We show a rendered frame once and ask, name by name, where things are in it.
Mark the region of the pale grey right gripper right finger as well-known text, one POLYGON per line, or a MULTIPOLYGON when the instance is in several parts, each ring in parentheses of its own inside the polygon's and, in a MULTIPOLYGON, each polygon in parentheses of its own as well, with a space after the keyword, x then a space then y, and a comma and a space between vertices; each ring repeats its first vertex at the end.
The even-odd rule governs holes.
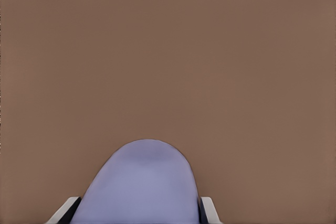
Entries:
POLYGON ((201 224, 221 224, 211 197, 201 197, 199 203, 201 224))

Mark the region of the rounded lavender blue object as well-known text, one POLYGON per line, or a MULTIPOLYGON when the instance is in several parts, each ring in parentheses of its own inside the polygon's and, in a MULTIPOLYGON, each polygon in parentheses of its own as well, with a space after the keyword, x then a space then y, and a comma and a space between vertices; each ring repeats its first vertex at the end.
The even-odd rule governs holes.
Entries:
POLYGON ((118 149, 86 190, 71 224, 198 224, 198 192, 180 151, 159 140, 118 149))

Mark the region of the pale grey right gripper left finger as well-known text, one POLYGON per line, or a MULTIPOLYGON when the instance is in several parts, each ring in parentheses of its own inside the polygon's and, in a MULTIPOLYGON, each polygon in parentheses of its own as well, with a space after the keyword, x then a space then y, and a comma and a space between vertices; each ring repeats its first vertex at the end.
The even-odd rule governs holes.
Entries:
POLYGON ((81 197, 69 197, 65 203, 51 216, 46 224, 70 224, 79 204, 81 197))

